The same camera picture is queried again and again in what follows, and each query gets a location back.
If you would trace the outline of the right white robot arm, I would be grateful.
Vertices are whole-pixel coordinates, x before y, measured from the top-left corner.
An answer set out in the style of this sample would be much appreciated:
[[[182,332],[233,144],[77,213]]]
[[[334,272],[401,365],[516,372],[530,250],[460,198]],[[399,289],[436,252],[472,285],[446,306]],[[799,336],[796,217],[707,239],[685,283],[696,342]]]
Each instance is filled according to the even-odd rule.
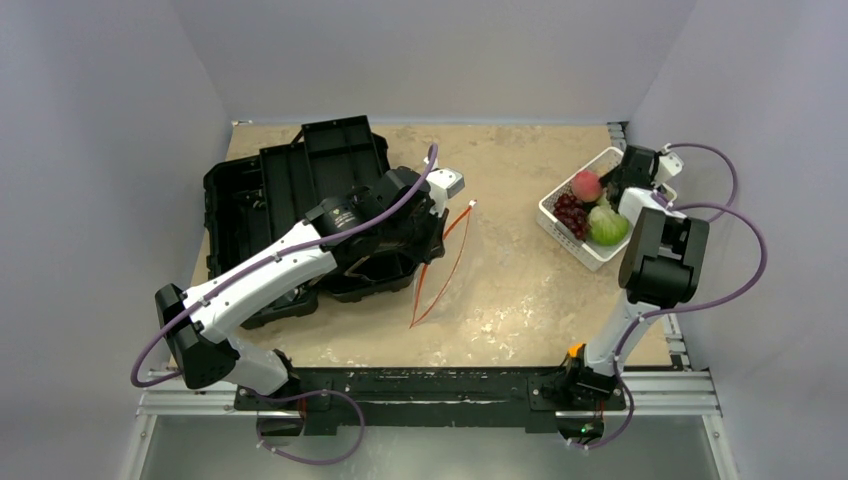
[[[622,293],[600,332],[567,354],[561,392],[573,406],[612,396],[621,368],[657,312],[695,294],[709,224],[672,211],[661,190],[681,170],[681,160],[671,153],[628,146],[600,179],[603,195],[589,213],[590,238],[597,245],[623,247]]]

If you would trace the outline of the pink peach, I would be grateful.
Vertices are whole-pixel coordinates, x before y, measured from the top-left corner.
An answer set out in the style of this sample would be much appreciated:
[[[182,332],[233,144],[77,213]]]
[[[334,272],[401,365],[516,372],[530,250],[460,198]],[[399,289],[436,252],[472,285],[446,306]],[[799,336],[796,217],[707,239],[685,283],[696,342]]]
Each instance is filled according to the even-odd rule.
[[[594,203],[603,195],[600,177],[588,170],[576,173],[570,187],[572,194],[584,203]]]

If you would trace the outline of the clear zip bag orange zipper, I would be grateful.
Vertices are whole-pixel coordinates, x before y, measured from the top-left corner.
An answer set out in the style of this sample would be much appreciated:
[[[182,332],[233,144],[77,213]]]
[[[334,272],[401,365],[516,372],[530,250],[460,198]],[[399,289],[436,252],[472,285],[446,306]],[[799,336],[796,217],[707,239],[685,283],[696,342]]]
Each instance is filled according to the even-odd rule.
[[[479,268],[479,203],[468,202],[452,215],[442,236],[445,254],[421,267],[413,282],[409,328],[446,323],[465,314]]]

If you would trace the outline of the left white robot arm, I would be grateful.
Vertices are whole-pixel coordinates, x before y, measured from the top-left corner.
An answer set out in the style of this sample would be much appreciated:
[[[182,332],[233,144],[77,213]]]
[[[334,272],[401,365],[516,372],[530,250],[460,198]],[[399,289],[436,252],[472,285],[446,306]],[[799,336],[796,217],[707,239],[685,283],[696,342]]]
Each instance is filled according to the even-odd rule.
[[[154,301],[165,340],[187,388],[219,381],[246,387],[272,408],[297,399],[288,358],[239,340],[235,330],[261,308],[365,261],[398,254],[428,264],[444,254],[449,199],[463,176],[438,168],[388,171],[371,187],[329,197],[279,240],[224,274],[186,290],[161,287]]]

